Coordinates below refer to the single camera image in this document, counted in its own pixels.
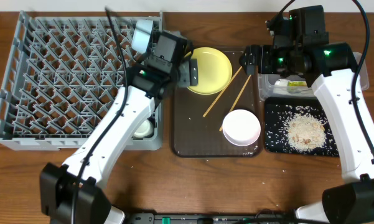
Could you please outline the white cup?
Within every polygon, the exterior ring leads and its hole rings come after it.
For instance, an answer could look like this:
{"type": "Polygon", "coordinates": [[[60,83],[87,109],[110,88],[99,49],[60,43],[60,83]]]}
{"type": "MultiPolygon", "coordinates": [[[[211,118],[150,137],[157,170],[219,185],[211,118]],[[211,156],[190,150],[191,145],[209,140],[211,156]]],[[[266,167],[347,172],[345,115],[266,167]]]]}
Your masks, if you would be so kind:
{"type": "Polygon", "coordinates": [[[133,138],[136,138],[136,139],[150,138],[153,134],[154,134],[154,125],[149,119],[147,119],[134,132],[133,138]]]}

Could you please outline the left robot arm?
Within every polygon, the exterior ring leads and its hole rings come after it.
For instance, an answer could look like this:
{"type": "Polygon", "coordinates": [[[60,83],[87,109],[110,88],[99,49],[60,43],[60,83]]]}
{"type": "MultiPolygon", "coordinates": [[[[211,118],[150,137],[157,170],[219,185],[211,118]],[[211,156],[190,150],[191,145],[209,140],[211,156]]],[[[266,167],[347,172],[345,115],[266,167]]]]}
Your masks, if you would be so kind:
{"type": "Polygon", "coordinates": [[[143,63],[125,69],[124,85],[86,142],[61,166],[40,173],[40,201],[51,223],[123,223],[125,213],[106,197],[111,171],[138,127],[172,94],[191,68],[193,44],[179,32],[163,30],[143,63]]]}

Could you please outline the yellow green snack wrapper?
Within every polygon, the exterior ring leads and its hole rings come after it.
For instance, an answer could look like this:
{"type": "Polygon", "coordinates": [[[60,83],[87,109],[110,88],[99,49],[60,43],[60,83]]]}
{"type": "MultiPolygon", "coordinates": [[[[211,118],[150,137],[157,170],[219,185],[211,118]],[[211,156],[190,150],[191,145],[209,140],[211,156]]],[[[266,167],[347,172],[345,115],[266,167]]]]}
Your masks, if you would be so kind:
{"type": "Polygon", "coordinates": [[[306,81],[289,81],[288,86],[307,87],[306,81]]]}

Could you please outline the yellow plate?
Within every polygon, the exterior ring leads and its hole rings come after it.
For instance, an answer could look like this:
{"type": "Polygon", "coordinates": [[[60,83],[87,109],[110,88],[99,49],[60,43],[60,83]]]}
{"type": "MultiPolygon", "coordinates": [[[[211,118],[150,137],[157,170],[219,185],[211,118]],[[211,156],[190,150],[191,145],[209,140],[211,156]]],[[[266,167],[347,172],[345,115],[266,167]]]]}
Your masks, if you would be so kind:
{"type": "Polygon", "coordinates": [[[194,50],[197,60],[198,84],[188,89],[200,95],[212,95],[222,91],[230,82],[233,69],[228,57],[220,50],[200,47],[194,50]]]}

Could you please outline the wooden chopstick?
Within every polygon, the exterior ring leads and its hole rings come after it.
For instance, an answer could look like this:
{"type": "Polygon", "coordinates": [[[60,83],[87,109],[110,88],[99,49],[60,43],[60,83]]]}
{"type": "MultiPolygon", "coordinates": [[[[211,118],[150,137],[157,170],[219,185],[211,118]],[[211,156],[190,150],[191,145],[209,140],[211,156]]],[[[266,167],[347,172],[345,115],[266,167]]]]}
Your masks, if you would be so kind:
{"type": "Polygon", "coordinates": [[[212,102],[212,104],[207,108],[207,110],[202,115],[202,117],[206,117],[206,115],[209,114],[209,112],[211,111],[211,109],[215,106],[215,104],[217,103],[217,101],[220,99],[220,97],[223,95],[223,93],[227,90],[227,88],[229,87],[229,85],[232,83],[232,81],[236,78],[236,76],[240,73],[241,70],[242,70],[242,66],[240,66],[239,69],[234,73],[234,75],[231,77],[231,80],[228,82],[228,84],[225,86],[225,88],[217,95],[217,97],[214,99],[214,101],[212,102]]]}
{"type": "Polygon", "coordinates": [[[218,108],[216,112],[218,112],[218,115],[220,116],[218,125],[219,131],[222,131],[223,129],[223,120],[225,116],[233,110],[236,110],[238,107],[243,106],[244,95],[250,82],[251,75],[239,73],[218,100],[218,108]]]}

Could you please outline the pink bowl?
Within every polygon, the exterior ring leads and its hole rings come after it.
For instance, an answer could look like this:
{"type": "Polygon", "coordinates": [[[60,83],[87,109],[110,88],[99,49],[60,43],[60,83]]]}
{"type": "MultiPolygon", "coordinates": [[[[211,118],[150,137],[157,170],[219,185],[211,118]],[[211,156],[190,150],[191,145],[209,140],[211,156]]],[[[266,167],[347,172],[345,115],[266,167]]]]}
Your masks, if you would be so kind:
{"type": "Polygon", "coordinates": [[[249,146],[261,134],[259,119],[248,110],[234,110],[228,113],[222,123],[225,138],[236,146],[249,146]]]}

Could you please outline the blue bowl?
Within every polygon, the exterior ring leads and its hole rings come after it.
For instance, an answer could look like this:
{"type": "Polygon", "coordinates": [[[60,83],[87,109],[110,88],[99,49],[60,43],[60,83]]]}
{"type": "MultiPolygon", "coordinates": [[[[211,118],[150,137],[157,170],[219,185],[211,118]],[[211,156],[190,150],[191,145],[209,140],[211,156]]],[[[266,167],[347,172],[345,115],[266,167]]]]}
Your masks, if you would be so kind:
{"type": "Polygon", "coordinates": [[[134,29],[132,49],[140,54],[145,54],[152,34],[153,21],[138,20],[134,29]]]}

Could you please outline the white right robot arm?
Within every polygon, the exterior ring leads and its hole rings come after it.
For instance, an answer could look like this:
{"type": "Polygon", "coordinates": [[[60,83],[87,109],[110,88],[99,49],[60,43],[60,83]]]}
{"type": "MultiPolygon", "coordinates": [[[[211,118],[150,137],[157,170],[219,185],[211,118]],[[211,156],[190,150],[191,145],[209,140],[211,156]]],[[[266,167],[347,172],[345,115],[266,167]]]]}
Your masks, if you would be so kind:
{"type": "Polygon", "coordinates": [[[271,45],[249,45],[240,65],[249,75],[299,75],[323,108],[339,150],[344,184],[323,192],[278,223],[374,222],[374,122],[360,85],[363,59],[349,44],[330,43],[322,6],[277,13],[266,23],[271,45]]]}

